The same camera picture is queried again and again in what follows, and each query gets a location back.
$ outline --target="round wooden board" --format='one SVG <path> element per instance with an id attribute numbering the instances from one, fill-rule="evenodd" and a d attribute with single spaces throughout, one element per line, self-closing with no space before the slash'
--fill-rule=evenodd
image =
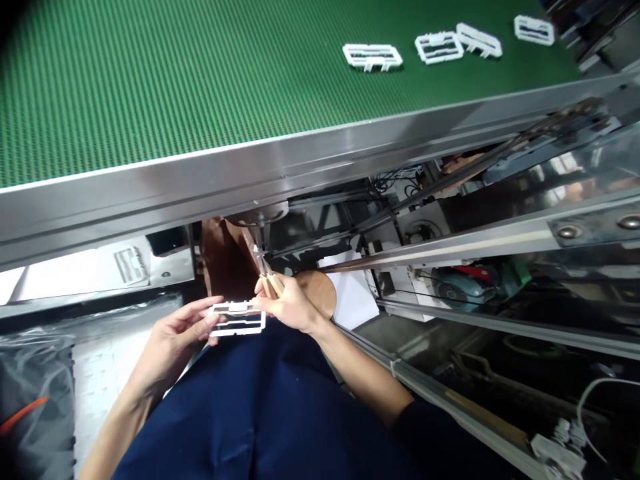
<path id="1" fill-rule="evenodd" d="M 335 311 L 337 296 L 331 279 L 322 272 L 307 270 L 294 277 L 302 291 L 320 313 L 331 318 Z"/>

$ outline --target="wooden handle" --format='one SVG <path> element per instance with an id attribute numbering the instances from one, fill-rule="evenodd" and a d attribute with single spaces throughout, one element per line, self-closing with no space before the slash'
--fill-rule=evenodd
<path id="1" fill-rule="evenodd" d="M 266 278 L 266 276 L 264 275 L 260 275 L 260 280 L 262 280 L 262 286 L 265 288 L 265 293 L 267 294 L 267 298 L 270 298 L 271 300 L 276 300 L 276 298 L 278 297 L 276 296 L 276 293 L 274 292 L 269 279 Z"/>
<path id="2" fill-rule="evenodd" d="M 285 287 L 284 285 L 282 285 L 282 282 L 280 282 L 280 280 L 278 280 L 278 277 L 273 274 L 269 276 L 269 280 L 271 281 L 271 285 L 275 290 L 276 298 L 282 297 L 283 293 L 285 292 Z"/>

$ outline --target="white plastic frame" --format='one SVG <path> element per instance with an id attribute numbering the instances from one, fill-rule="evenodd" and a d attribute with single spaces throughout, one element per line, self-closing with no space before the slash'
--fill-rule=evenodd
<path id="1" fill-rule="evenodd" d="M 380 71 L 389 71 L 391 67 L 402 65 L 402 57 L 393 45 L 365 45 L 363 43 L 347 43 L 342 47 L 347 62 L 352 67 L 363 67 L 365 72 L 380 67 Z"/>
<path id="2" fill-rule="evenodd" d="M 518 40 L 538 43 L 547 47 L 555 42 L 553 25 L 548 21 L 518 15 L 513 19 L 513 28 Z"/>
<path id="3" fill-rule="evenodd" d="M 229 317 L 246 317 L 260 313 L 260 320 L 229 320 Z M 225 315 L 227 321 L 224 323 L 218 323 L 216 327 L 222 327 L 226 325 L 256 325 L 255 327 L 245 327 L 238 329 L 226 329 L 218 330 L 214 329 L 209 334 L 210 337 L 229 337 L 231 335 L 251 335 L 254 333 L 260 333 L 265 329 L 267 324 L 267 314 L 263 311 L 253 308 L 251 302 L 224 302 L 216 303 L 209 307 L 209 315 L 218 314 Z"/>
<path id="4" fill-rule="evenodd" d="M 462 58 L 465 54 L 465 50 L 462 48 L 458 36 L 452 31 L 420 35 L 415 39 L 415 47 L 418 49 L 420 60 L 427 65 L 456 60 Z M 434 50 L 425 51 L 427 48 L 434 48 Z"/>
<path id="5" fill-rule="evenodd" d="M 466 23 L 458 23 L 455 28 L 460 43 L 467 46 L 468 52 L 480 50 L 480 57 L 502 57 L 502 44 L 493 35 L 473 28 Z"/>

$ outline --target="metal bolt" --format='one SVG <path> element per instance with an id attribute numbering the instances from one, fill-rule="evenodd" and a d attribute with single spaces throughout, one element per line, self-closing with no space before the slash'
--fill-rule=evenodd
<path id="1" fill-rule="evenodd" d="M 566 227 L 558 229 L 556 234 L 560 238 L 574 239 L 578 238 L 582 234 L 582 230 L 578 227 L 574 227 L 573 225 L 567 225 Z"/>
<path id="2" fill-rule="evenodd" d="M 625 215 L 616 223 L 620 228 L 624 228 L 625 230 L 638 230 L 640 229 L 640 215 L 637 213 Z"/>

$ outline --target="white cable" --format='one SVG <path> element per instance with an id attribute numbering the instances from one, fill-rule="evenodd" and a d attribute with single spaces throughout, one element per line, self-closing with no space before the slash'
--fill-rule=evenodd
<path id="1" fill-rule="evenodd" d="M 389 366 L 391 367 L 391 374 L 393 375 L 393 378 L 395 378 L 396 380 L 398 379 L 398 377 L 395 376 L 395 369 L 393 367 L 399 361 L 400 361 L 400 359 L 391 360 L 391 363 L 389 364 Z"/>
<path id="2" fill-rule="evenodd" d="M 596 380 L 592 381 L 590 384 L 587 385 L 587 388 L 585 388 L 585 391 L 582 393 L 582 396 L 580 397 L 580 400 L 578 401 L 578 404 L 577 404 L 577 406 L 575 408 L 575 416 L 577 417 L 576 420 L 578 422 L 578 425 L 580 426 L 580 428 L 582 429 L 582 431 L 585 434 L 585 438 L 587 440 L 587 443 L 589 444 L 591 449 L 595 452 L 595 454 L 598 455 L 598 457 L 600 457 L 602 459 L 602 461 L 604 463 L 609 463 L 600 454 L 600 452 L 598 452 L 598 450 L 593 446 L 593 444 L 591 443 L 591 440 L 589 440 L 589 436 L 587 435 L 587 431 L 585 430 L 585 426 L 582 423 L 582 408 L 584 407 L 585 402 L 587 401 L 587 397 L 589 396 L 589 394 L 591 393 L 591 391 L 594 388 L 596 388 L 598 385 L 600 385 L 601 383 L 604 383 L 604 382 L 627 383 L 629 385 L 637 385 L 639 387 L 640 387 L 640 382 L 634 382 L 634 381 L 631 381 L 631 380 L 622 380 L 622 379 L 612 379 L 612 378 L 596 379 Z"/>

